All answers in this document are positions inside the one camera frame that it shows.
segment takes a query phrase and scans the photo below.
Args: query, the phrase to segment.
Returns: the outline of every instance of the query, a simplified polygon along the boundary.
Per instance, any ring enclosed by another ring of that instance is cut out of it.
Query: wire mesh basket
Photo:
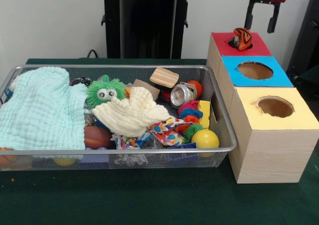
[[[16,76],[44,66],[26,65],[13,69],[0,87],[0,106],[9,100],[8,88]],[[124,83],[133,83],[135,79],[149,82],[150,76],[159,66],[63,65],[60,67],[69,72],[70,80],[79,77],[97,80],[101,75],[107,74],[111,78],[119,78]],[[237,146],[237,139],[212,71],[202,65],[163,65],[160,67],[178,73],[180,81],[197,80],[202,84],[203,93],[200,99],[211,101],[213,105],[209,129],[218,136],[219,148],[0,151],[0,169],[12,171],[218,167],[227,152]],[[162,103],[162,105],[168,109],[170,115],[177,117],[177,109],[168,103]]]

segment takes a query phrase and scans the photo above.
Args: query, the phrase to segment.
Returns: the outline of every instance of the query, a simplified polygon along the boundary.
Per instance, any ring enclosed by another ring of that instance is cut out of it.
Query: green table
[[[30,59],[32,64],[205,60]],[[0,224],[319,224],[319,156],[298,184],[238,185],[217,169],[2,172]]]

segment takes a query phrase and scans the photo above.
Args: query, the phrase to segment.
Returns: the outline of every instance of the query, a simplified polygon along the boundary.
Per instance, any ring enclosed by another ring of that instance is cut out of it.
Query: black clamp
[[[246,20],[245,20],[245,28],[250,29],[252,22],[253,22],[253,8],[255,3],[263,3],[263,4],[272,4],[274,8],[274,14],[273,17],[270,18],[269,24],[268,24],[268,33],[273,33],[275,32],[275,27],[279,15],[279,8],[280,8],[280,2],[272,2],[270,0],[249,0],[249,5],[247,9],[247,14],[246,14]]]

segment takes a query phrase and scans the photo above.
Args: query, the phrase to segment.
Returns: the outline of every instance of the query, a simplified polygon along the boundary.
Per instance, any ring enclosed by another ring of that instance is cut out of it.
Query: red box lid
[[[236,35],[234,33],[212,33],[216,46],[218,48],[220,56],[272,56],[271,52],[267,48],[263,39],[258,33],[252,33],[252,44],[251,49],[244,51],[239,51],[231,47],[227,41],[234,38]]]

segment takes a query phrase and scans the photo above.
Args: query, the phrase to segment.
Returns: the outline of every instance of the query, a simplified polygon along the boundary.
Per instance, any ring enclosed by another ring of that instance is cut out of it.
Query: wooden box
[[[212,33],[210,37],[207,66],[218,76],[222,56],[272,56],[266,44],[258,33],[252,33],[253,47],[239,51],[228,44],[228,40],[235,37],[234,33]]]
[[[295,88],[235,88],[229,116],[238,146],[229,153],[239,184],[297,183],[319,123]]]
[[[227,111],[234,87],[293,87],[272,56],[222,56],[217,83]]]

